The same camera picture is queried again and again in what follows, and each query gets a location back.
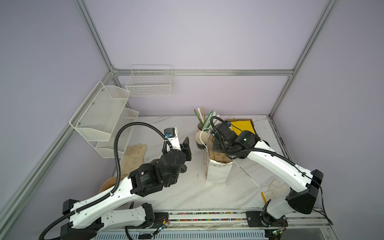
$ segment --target marble surface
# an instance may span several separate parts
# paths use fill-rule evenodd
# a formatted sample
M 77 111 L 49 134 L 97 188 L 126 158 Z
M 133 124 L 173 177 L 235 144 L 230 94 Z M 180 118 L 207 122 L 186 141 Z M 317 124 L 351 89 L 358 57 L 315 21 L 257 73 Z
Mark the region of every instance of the marble surface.
M 261 139 L 266 140 L 270 146 L 282 153 L 272 128 L 265 115 L 254 116 L 221 116 L 228 118 L 250 118 L 255 124 L 255 130 Z M 205 151 L 199 150 L 195 143 L 195 134 L 198 120 L 195 116 L 168 116 L 168 117 L 138 117 L 137 121 L 149 123 L 163 131 L 168 127 L 177 127 L 179 139 L 182 142 L 189 137 L 192 152 L 192 161 L 186 162 L 187 171 L 180 173 L 176 184 L 163 188 L 162 191 L 150 194 L 135 201 L 135 205 L 142 203 L 152 204 L 155 210 L 179 209 L 244 209 L 263 207 L 264 201 L 261 191 L 266 191 L 274 179 L 279 179 L 260 164 L 249 159 L 236 159 L 255 183 L 236 164 L 233 165 L 225 184 L 211 184 L 205 182 Z M 144 163 L 160 158 L 163 145 L 162 138 L 147 127 L 135 126 L 129 145 L 137 143 L 147 144 Z

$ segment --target glove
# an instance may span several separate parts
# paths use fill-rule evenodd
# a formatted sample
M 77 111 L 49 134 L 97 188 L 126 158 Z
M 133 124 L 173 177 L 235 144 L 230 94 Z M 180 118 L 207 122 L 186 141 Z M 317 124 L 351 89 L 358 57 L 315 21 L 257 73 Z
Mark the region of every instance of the glove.
M 121 177 L 128 176 L 132 171 L 138 169 L 144 162 L 145 151 L 147 145 L 143 146 L 139 143 L 127 147 L 124 159 L 121 164 Z
M 283 184 L 279 187 L 280 181 L 275 179 L 272 181 L 271 185 L 268 187 L 268 191 L 264 192 L 265 199 L 268 201 L 269 199 L 276 199 L 281 197 L 284 193 L 286 193 L 290 187 L 288 184 Z

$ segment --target wire mesh basket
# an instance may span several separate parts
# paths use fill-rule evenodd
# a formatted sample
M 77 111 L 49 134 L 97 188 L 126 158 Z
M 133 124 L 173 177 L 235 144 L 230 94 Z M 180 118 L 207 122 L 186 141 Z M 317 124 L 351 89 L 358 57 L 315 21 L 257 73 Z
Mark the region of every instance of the wire mesh basket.
M 118 122 L 116 123 L 115 129 L 112 133 L 111 138 L 107 142 L 98 142 L 96 144 L 96 151 L 100 153 L 100 155 L 103 158 L 114 158 L 114 153 L 113 153 L 113 144 L 115 141 L 115 137 L 117 132 L 126 124 L 135 122 L 137 120 L 137 116 L 139 115 L 139 112 L 134 111 L 129 108 L 124 108 L 121 116 L 118 119 Z M 120 137 L 119 137 L 119 142 L 118 142 L 118 154 L 119 157 L 122 157 L 125 153 L 125 150 L 127 149 L 129 139 L 131 138 L 133 127 L 128 127 L 125 129 Z
M 172 65 L 131 65 L 131 71 L 125 86 L 131 92 L 131 97 L 172 95 Z
M 100 84 L 101 89 L 80 119 L 76 121 L 75 114 L 70 120 L 70 125 L 87 141 L 109 141 L 129 97 L 125 89 Z

